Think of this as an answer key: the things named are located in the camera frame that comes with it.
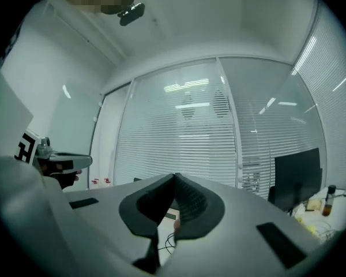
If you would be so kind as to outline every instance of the yellow object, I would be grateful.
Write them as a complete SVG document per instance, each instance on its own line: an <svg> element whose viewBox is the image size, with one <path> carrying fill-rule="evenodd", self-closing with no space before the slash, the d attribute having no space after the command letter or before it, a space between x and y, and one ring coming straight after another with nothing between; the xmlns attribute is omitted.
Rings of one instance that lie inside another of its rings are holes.
<svg viewBox="0 0 346 277"><path fill-rule="evenodd" d="M296 220L299 221L300 224L302 224L306 229L308 229L314 236L318 236L318 231L317 231L317 227L315 226L306 226L305 222L303 221L302 218L296 218Z"/></svg>
<svg viewBox="0 0 346 277"><path fill-rule="evenodd" d="M307 202L306 209L307 210L321 210L322 208L322 200L320 199L311 199Z"/></svg>

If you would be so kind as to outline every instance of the cable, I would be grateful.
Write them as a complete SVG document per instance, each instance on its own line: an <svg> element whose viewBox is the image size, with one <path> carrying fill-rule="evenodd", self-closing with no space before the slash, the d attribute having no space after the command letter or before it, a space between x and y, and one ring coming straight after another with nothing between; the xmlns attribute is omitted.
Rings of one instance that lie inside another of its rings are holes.
<svg viewBox="0 0 346 277"><path fill-rule="evenodd" d="M319 234L319 237L321 239L325 239L326 241L328 240L331 240L332 237L337 233L338 231L337 230L328 230L328 231L325 231L323 233L320 233Z"/></svg>
<svg viewBox="0 0 346 277"><path fill-rule="evenodd" d="M306 225L306 226L317 226L317 225L313 224L313 222L324 223L324 224L326 224L330 229L332 229L332 226L331 226L329 223L325 222L324 220L319 220L319 219L313 219L313 220L311 220L311 221L305 223L305 225Z"/></svg>
<svg viewBox="0 0 346 277"><path fill-rule="evenodd" d="M166 240L166 250L167 250L167 252L169 252L169 254L172 254L167 247L167 241L168 241L168 239Z"/></svg>
<svg viewBox="0 0 346 277"><path fill-rule="evenodd" d="M171 247L174 247L174 248L175 248L175 245L172 245L172 243L169 241L169 239L172 238L173 236L174 236L174 234L173 234L172 236L168 236L167 241L168 241L168 243L169 243L169 245L170 245Z"/></svg>
<svg viewBox="0 0 346 277"><path fill-rule="evenodd" d="M170 243L170 241L169 241L169 239L172 238L173 236L174 236L174 233L169 234L168 237L167 237L167 240L166 240L166 242L165 242L164 247L158 248L158 250L166 249L167 252L169 252L169 254L172 254L172 253L169 251L168 248L175 248L175 246L172 245L172 243Z"/></svg>
<svg viewBox="0 0 346 277"><path fill-rule="evenodd" d="M340 194L340 195L337 195L337 196L333 196L334 198L337 198L337 197L346 197L346 189L339 189L339 188L337 188L336 190L343 190L344 191L344 193L343 194Z"/></svg>

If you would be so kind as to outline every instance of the bottle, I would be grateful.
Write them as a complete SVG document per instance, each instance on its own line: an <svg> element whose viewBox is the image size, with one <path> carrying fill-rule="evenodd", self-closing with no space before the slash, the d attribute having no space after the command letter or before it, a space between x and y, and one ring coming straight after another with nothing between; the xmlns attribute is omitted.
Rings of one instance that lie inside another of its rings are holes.
<svg viewBox="0 0 346 277"><path fill-rule="evenodd" d="M325 199L325 204L324 204L323 213L322 213L323 216L329 216L330 212L332 211L332 204L333 204L335 192L336 192L335 185L328 186L327 197Z"/></svg>

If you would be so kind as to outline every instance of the ceiling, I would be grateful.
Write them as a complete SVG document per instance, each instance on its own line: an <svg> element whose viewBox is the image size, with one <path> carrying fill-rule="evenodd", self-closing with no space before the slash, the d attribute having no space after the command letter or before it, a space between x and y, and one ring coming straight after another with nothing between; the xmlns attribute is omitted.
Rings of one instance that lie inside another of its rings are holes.
<svg viewBox="0 0 346 277"><path fill-rule="evenodd" d="M64 0L48 0L58 14L119 66L136 54L180 36L253 33L294 63L313 22L317 0L135 0L142 18L122 27L119 18L84 13Z"/></svg>

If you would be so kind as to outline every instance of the glass wall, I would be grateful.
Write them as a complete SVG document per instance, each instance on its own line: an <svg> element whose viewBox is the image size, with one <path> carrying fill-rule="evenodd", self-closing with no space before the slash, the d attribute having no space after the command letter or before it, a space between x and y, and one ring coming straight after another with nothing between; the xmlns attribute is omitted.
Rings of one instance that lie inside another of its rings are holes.
<svg viewBox="0 0 346 277"><path fill-rule="evenodd" d="M129 86L126 85L108 94L104 99L92 140L93 163L89 168L90 189L111 185L113 171L110 174L110 168L114 168L115 143Z"/></svg>
<svg viewBox="0 0 346 277"><path fill-rule="evenodd" d="M50 118L48 136L51 147L59 152L89 155L95 126L94 117L100 109L102 96L72 82L63 86L63 92ZM79 175L80 179L64 191L88 188L87 172L87 169L84 169Z"/></svg>
<svg viewBox="0 0 346 277"><path fill-rule="evenodd" d="M318 103L328 148L328 185L346 189L346 32L321 3L295 67Z"/></svg>
<svg viewBox="0 0 346 277"><path fill-rule="evenodd" d="M215 59L135 79L116 150L114 184L181 172L236 184L234 122Z"/></svg>
<svg viewBox="0 0 346 277"><path fill-rule="evenodd" d="M319 148L325 176L324 133L308 89L283 63L223 58L234 97L243 157L242 187L267 198L274 157Z"/></svg>

